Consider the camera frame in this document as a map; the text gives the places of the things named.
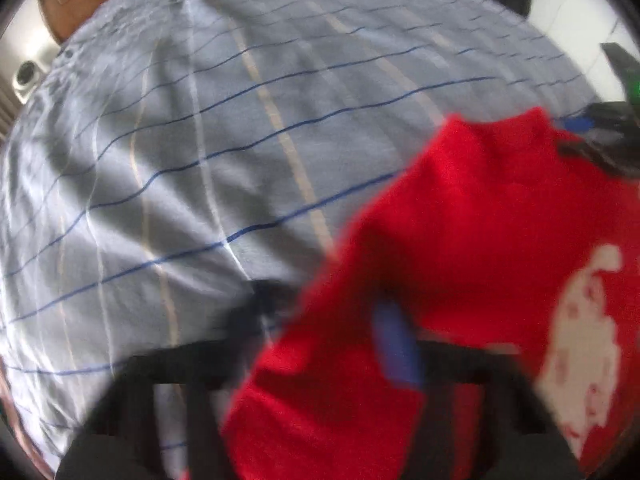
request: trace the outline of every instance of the black bag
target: black bag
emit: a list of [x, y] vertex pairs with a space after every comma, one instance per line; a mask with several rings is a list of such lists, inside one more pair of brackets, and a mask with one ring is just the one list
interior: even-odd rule
[[[455, 456], [452, 392], [484, 386], [472, 474], [482, 480], [580, 480], [577, 462], [529, 381], [511, 358], [438, 342], [418, 343], [430, 400], [402, 480], [448, 480]], [[154, 414], [155, 384], [183, 384], [191, 480], [237, 475], [218, 433], [210, 392], [232, 376], [238, 348], [206, 341], [131, 358], [62, 459], [58, 480], [165, 479]]]

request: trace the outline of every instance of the red shirt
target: red shirt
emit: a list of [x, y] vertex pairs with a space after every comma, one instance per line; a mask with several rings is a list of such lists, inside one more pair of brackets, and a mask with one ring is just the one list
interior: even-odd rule
[[[584, 471], [602, 462], [638, 405], [640, 201], [637, 184], [559, 156], [567, 138], [538, 108], [447, 121], [347, 229], [236, 395], [223, 437], [240, 478], [398, 478], [425, 398], [380, 370], [382, 296], [450, 342], [515, 348]], [[457, 478], [478, 402], [458, 389]]]

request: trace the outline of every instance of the blue stripe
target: blue stripe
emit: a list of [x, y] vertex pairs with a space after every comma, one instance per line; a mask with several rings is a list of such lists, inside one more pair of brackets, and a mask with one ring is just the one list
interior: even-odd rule
[[[126, 359], [122, 359], [120, 361], [114, 362], [113, 368], [120, 368], [126, 361], [127, 361]], [[111, 364], [109, 363], [95, 365], [91, 367], [85, 367], [85, 368], [77, 368], [75, 370], [61, 370], [59, 372], [55, 372], [52, 370], [43, 370], [42, 368], [20, 368], [18, 366], [9, 366], [7, 364], [5, 364], [4, 367], [13, 372], [20, 372], [22, 374], [36, 374], [36, 375], [54, 376], [54, 377], [87, 375], [87, 374], [95, 374], [96, 372], [108, 372], [111, 370]]]
[[431, 28], [431, 27], [438, 27], [440, 25], [444, 25], [442, 22], [435, 22], [435, 23], [430, 23], [429, 25], [414, 25], [413, 27], [409, 27], [409, 28], [401, 28], [400, 31], [401, 32], [411, 32], [412, 30], [416, 30], [418, 28]]
[[[475, 48], [475, 47], [469, 47], [469, 48], [465, 48], [464, 50], [461, 50], [460, 52], [456, 53], [456, 56], [459, 56], [460, 54], [466, 54], [467, 52], [480, 52], [481, 54], [485, 54], [487, 56], [491, 56], [491, 57], [518, 57], [521, 56], [522, 54], [519, 52], [515, 52], [515, 53], [509, 53], [509, 52], [503, 52], [501, 54], [496, 54], [495, 52], [491, 52], [489, 50], [483, 50], [482, 48]], [[530, 56], [530, 57], [526, 57], [524, 59], [524, 61], [530, 61], [532, 59], [547, 59], [546, 56]]]
[[175, 442], [174, 444], [164, 444], [164, 446], [160, 446], [160, 451], [171, 451], [174, 449], [180, 449], [181, 447], [186, 447], [187, 441], [183, 440], [182, 442]]
[[33, 413], [31, 410], [28, 410], [27, 408], [25, 408], [24, 406], [18, 404], [17, 402], [14, 401], [14, 406], [16, 408], [18, 408], [18, 410], [20, 412], [25, 412], [28, 415], [31, 415], [35, 418], [38, 419], [38, 421], [40, 421], [42, 424], [44, 424], [45, 426], [50, 426], [52, 428], [58, 428], [59, 430], [76, 430], [77, 428], [72, 428], [71, 426], [67, 426], [66, 424], [55, 424], [53, 422], [47, 422], [46, 420], [43, 420], [42, 418], [40, 418], [38, 415], [36, 415], [35, 413]]
[[[393, 102], [399, 101], [400, 99], [402, 99], [403, 97], [399, 97], [393, 100]], [[375, 107], [376, 105], [367, 105], [367, 107]], [[330, 114], [329, 116], [334, 116], [337, 115], [338, 112], [334, 112], [332, 114]], [[311, 120], [311, 121], [305, 121], [306, 124], [312, 123], [312, 122], [318, 122], [320, 119], [318, 120]], [[289, 213], [288, 215], [285, 216], [281, 216], [279, 218], [276, 218], [275, 220], [271, 221], [271, 222], [266, 222], [263, 224], [254, 224], [254, 225], [250, 225], [248, 227], [245, 227], [243, 229], [240, 229], [239, 231], [236, 231], [235, 233], [231, 234], [230, 236], [228, 236], [226, 238], [226, 240], [220, 240], [218, 242], [214, 242], [212, 244], [206, 245], [204, 247], [200, 247], [197, 249], [191, 249], [191, 250], [187, 250], [187, 251], [182, 251], [180, 253], [174, 253], [174, 254], [169, 254], [167, 256], [163, 256], [161, 258], [156, 258], [155, 260], [148, 260], [138, 266], [135, 267], [131, 267], [130, 269], [126, 269], [123, 270], [122, 272], [119, 272], [117, 274], [112, 274], [111, 276], [108, 276], [106, 278], [104, 278], [103, 280], [101, 280], [100, 282], [93, 282], [90, 283], [88, 285], [82, 286], [80, 288], [76, 288], [76, 290], [73, 290], [71, 292], [68, 292], [66, 294], [63, 294], [62, 296], [60, 296], [59, 298], [53, 300], [53, 301], [49, 301], [49, 303], [44, 304], [43, 306], [37, 308], [36, 310], [33, 310], [31, 312], [28, 312], [26, 314], [23, 314], [22, 316], [16, 317], [12, 320], [10, 320], [9, 322], [7, 322], [7, 324], [5, 326], [3, 326], [0, 331], [4, 331], [6, 330], [6, 328], [9, 325], [12, 325], [13, 323], [28, 319], [30, 317], [35, 316], [36, 314], [38, 314], [39, 312], [43, 312], [45, 310], [48, 310], [49, 308], [61, 303], [62, 301], [66, 301], [69, 298], [72, 298], [78, 294], [81, 294], [82, 292], [86, 292], [88, 290], [92, 290], [93, 288], [96, 288], [98, 285], [100, 284], [105, 284], [105, 283], [110, 283], [113, 282], [114, 280], [118, 280], [119, 278], [123, 278], [124, 276], [128, 276], [130, 274], [133, 274], [135, 272], [138, 272], [139, 270], [143, 270], [146, 269], [147, 267], [150, 266], [154, 266], [154, 265], [159, 265], [159, 264], [164, 264], [166, 262], [170, 262], [170, 261], [174, 261], [174, 260], [179, 260], [181, 258], [186, 258], [188, 256], [195, 256], [197, 254], [201, 254], [201, 253], [205, 253], [207, 251], [212, 251], [215, 250], [217, 248], [222, 247], [223, 244], [225, 243], [231, 243], [234, 240], [237, 240], [238, 238], [255, 232], [255, 231], [261, 231], [261, 230], [265, 230], [265, 229], [271, 229], [274, 227], [278, 227], [281, 224], [284, 224], [290, 220], [293, 220], [295, 218], [298, 218], [299, 216], [302, 216], [306, 213], [308, 213], [309, 211], [312, 211], [314, 209], [320, 209], [323, 208], [324, 206], [331, 204], [333, 202], [336, 202], [337, 200], [343, 199], [344, 197], [347, 197], [351, 194], [360, 192], [363, 189], [367, 189], [367, 187], [370, 186], [375, 186], [376, 184], [380, 184], [382, 182], [386, 182], [387, 180], [391, 179], [392, 177], [394, 177], [396, 175], [396, 173], [385, 173], [382, 174], [380, 176], [377, 176], [376, 178], [372, 179], [372, 180], [367, 180], [366, 182], [363, 182], [361, 184], [357, 184], [356, 186], [352, 186], [349, 187], [343, 191], [341, 191], [340, 193], [337, 193], [329, 198], [325, 198], [324, 200], [320, 200], [319, 202], [316, 202], [314, 204], [309, 204], [306, 205], [300, 209], [297, 209], [291, 213]]]
[[555, 85], [559, 85], [559, 84], [567, 84], [567, 83], [571, 83], [572, 81], [575, 81], [576, 79], [583, 77], [583, 74], [578, 74], [573, 76], [572, 78], [569, 78], [567, 80], [562, 80], [562, 79], [558, 79], [556, 81], [553, 81], [552, 83], [538, 83], [537, 85], [534, 85], [536, 88], [539, 88], [541, 86], [555, 86]]

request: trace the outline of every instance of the red fabric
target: red fabric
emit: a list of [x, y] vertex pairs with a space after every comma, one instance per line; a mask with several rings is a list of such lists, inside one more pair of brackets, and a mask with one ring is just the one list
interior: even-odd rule
[[[393, 297], [453, 343], [513, 344], [535, 377], [563, 287], [594, 247], [610, 244], [622, 268], [595, 275], [622, 352], [606, 424], [590, 431], [580, 460], [587, 471], [600, 463], [637, 401], [640, 202], [636, 185], [559, 157], [554, 142], [567, 135], [540, 109], [493, 124], [447, 121], [351, 224], [337, 258], [304, 293], [300, 318], [236, 395], [223, 437], [241, 478], [397, 479], [424, 398], [383, 377], [374, 300]], [[457, 478], [477, 405], [477, 391], [459, 391]]]

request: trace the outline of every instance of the bedsheet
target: bedsheet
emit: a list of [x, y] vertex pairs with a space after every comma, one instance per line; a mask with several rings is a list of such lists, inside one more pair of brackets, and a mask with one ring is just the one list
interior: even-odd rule
[[[302, 286], [447, 114], [594, 100], [490, 0], [108, 1], [1, 157], [0, 356], [26, 433], [55, 471], [123, 359], [211, 336], [244, 280]], [[180, 402], [159, 394], [176, 476]]]

